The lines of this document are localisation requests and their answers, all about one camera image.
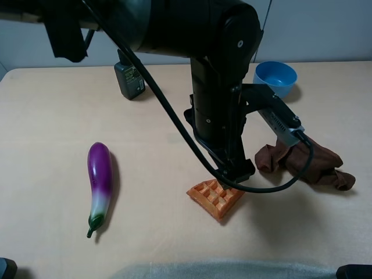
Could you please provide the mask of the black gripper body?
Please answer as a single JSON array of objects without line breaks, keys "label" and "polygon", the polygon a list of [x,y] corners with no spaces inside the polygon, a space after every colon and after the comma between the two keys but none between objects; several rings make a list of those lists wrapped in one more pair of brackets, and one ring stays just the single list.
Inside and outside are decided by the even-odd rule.
[{"label": "black gripper body", "polygon": [[246,101],[241,89],[212,89],[194,85],[191,108],[184,112],[196,141],[204,147],[225,178],[240,183],[255,173],[251,160],[245,157],[242,132],[246,123]]}]

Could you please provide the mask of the black gripper finger waffle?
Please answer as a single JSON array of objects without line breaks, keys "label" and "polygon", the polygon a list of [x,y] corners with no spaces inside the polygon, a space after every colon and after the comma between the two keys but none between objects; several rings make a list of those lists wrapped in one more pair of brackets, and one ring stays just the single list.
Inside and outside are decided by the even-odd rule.
[{"label": "black gripper finger waffle", "polygon": [[224,189],[224,190],[228,190],[228,189],[231,189],[230,187],[230,183],[224,183],[224,182],[220,182],[220,185],[221,187]]}]

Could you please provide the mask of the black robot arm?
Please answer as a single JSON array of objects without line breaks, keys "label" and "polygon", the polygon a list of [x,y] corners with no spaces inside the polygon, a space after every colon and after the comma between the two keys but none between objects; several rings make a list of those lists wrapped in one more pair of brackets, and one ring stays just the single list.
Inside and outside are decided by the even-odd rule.
[{"label": "black robot arm", "polygon": [[[42,23],[53,54],[87,56],[92,34],[105,32],[145,79],[203,166],[226,187],[244,187],[255,168],[245,159],[243,78],[262,39],[255,8],[243,1],[2,1],[1,18]],[[190,136],[137,53],[191,61]]]}]

